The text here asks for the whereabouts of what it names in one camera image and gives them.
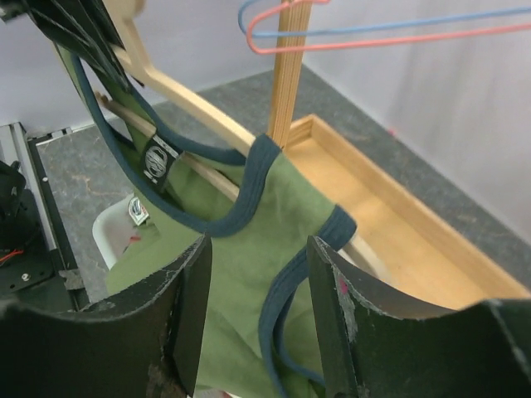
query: pink hanger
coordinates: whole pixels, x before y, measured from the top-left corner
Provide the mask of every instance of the pink hanger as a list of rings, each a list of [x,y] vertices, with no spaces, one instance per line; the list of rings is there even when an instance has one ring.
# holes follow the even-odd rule
[[[299,52],[299,51],[324,51],[324,50],[340,50],[344,48],[360,48],[360,47],[376,47],[376,46],[394,46],[398,44],[408,43],[420,43],[424,41],[439,41],[447,39],[458,39],[472,36],[494,35],[500,33],[518,32],[531,29],[531,23],[522,23],[519,25],[509,25],[503,27],[488,27],[482,29],[475,29],[471,31],[458,31],[447,33],[433,33],[422,36],[403,36],[393,37],[388,39],[376,39],[376,40],[360,40],[360,41],[346,41],[343,43],[329,43],[329,44],[313,44],[307,46],[292,46],[292,47],[271,47],[263,48],[258,47],[253,42],[252,33],[255,26],[264,21],[265,19],[279,14],[285,9],[296,7],[305,2],[311,2],[313,4],[328,4],[330,0],[291,0],[288,2],[282,2],[280,5],[275,6],[265,12],[258,14],[252,19],[247,28],[247,44],[257,54],[277,54],[286,52]]]

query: green garment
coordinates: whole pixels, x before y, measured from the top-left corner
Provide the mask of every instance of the green garment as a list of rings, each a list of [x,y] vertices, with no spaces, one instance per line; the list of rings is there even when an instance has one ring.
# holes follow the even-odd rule
[[[108,273],[109,293],[163,268],[207,232],[212,238],[212,281],[197,387],[243,398],[323,396],[317,386],[322,371],[305,245],[308,235],[320,235],[340,249],[354,233],[352,219],[307,182],[266,136],[256,139],[240,165],[212,161],[216,156],[208,156],[210,149],[197,146],[201,160],[240,187],[235,203],[178,160],[165,193],[153,194],[138,177],[147,139],[129,127],[134,147],[116,145],[95,109],[79,60],[62,49],[59,53],[149,213],[139,227],[140,241]],[[115,100],[153,122],[146,104],[100,79]]]

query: white and black sticker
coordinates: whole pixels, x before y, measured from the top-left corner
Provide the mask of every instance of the white and black sticker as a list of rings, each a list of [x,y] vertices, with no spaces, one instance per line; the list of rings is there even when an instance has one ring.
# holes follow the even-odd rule
[[[144,205],[140,203],[140,199],[138,199],[137,197],[133,197],[129,201],[128,210],[129,210],[129,215],[134,221],[134,224],[137,226],[141,225],[144,221],[146,221],[149,218],[148,211],[146,210]]]
[[[164,189],[169,170],[181,153],[157,134],[148,141],[142,153],[143,173],[159,191]]]

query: white wall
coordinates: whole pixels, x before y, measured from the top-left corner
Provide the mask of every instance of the white wall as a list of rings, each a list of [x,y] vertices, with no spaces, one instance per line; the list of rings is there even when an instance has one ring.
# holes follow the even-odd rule
[[[150,0],[137,25],[153,63],[194,90],[272,67],[237,27],[240,1]],[[154,93],[146,97],[161,100]],[[27,17],[0,22],[0,126],[19,121],[30,133],[90,123],[47,39]]]
[[[314,8],[311,27],[346,27],[529,4],[529,0],[333,0]],[[531,15],[438,29],[525,18],[529,21]],[[428,31],[434,29],[364,37]],[[395,129],[413,151],[531,243],[529,48],[531,31],[309,53],[305,63],[380,124]]]

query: wooden pole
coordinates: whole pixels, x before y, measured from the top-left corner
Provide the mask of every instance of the wooden pole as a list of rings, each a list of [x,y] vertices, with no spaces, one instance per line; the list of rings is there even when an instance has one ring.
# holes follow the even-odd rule
[[[311,3],[284,10],[280,14],[279,31],[305,31],[308,29]],[[279,37],[277,46],[303,46],[305,37]],[[295,98],[299,88],[302,52],[277,54],[273,95],[269,119],[268,135],[281,148],[288,143],[290,126],[293,120]]]

